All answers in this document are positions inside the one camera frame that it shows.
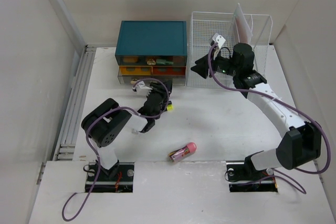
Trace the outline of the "small drawer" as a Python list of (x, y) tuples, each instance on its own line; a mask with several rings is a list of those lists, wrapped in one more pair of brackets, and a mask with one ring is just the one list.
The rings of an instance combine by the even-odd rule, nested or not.
[(120, 66), (118, 80), (120, 84), (132, 84), (139, 79), (148, 78), (151, 75), (152, 67)]
[(161, 81), (171, 80), (174, 86), (185, 86), (186, 67), (153, 67), (152, 76)]

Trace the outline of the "yellow highlighter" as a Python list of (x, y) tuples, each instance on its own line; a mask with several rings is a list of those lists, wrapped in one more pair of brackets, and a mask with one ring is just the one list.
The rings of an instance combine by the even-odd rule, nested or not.
[(172, 111), (173, 109), (174, 109), (173, 105), (172, 105), (172, 104), (169, 104), (169, 105), (166, 107), (165, 111)]

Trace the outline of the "green capsule stapler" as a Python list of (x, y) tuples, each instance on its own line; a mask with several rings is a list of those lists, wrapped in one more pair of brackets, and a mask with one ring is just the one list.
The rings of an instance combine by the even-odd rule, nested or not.
[(160, 66), (172, 66), (174, 62), (165, 59), (157, 59), (156, 64)]

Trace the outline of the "transparent drawer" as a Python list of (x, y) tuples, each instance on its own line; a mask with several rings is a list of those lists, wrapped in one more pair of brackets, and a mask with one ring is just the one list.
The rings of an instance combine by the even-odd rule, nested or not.
[(184, 56), (116, 56), (119, 66), (186, 66)]

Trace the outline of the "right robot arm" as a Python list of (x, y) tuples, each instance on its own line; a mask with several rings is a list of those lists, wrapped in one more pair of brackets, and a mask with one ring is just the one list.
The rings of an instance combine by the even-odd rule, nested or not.
[(216, 73), (231, 76), (234, 83), (231, 90), (240, 92), (253, 103), (274, 125), (281, 137), (281, 142), (275, 149), (245, 158), (244, 175), (254, 179), (268, 168), (298, 169), (320, 157), (320, 126), (274, 94), (267, 80), (254, 70), (255, 54), (252, 47), (238, 43), (228, 58), (221, 56), (223, 48), (221, 43), (212, 42), (208, 54), (195, 61), (191, 70), (204, 79), (212, 77), (216, 83), (219, 83)]

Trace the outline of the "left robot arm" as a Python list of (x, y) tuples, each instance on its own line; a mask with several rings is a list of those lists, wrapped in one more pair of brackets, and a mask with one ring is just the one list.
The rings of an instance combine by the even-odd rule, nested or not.
[(115, 152), (107, 150), (107, 147), (125, 127), (137, 133), (151, 130), (161, 114), (167, 111), (172, 89), (172, 80), (138, 80), (133, 84), (132, 90), (146, 97), (138, 110), (119, 106), (114, 99), (108, 98), (82, 120), (81, 127), (85, 131), (87, 142), (97, 155), (99, 177), (112, 180), (117, 176), (119, 160)]

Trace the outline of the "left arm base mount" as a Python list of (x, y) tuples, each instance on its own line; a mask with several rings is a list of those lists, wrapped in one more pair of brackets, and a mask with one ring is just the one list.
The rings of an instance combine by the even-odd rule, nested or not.
[[(98, 171), (98, 162), (89, 163), (83, 167), (87, 173), (85, 192), (89, 192)], [(118, 162), (110, 170), (100, 168), (93, 193), (132, 193), (134, 179), (134, 163)]]

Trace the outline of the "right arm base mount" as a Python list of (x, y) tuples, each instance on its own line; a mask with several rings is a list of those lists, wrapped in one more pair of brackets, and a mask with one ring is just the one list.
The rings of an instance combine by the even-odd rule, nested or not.
[(273, 169), (256, 170), (251, 155), (243, 161), (227, 161), (224, 177), (231, 193), (278, 192)]

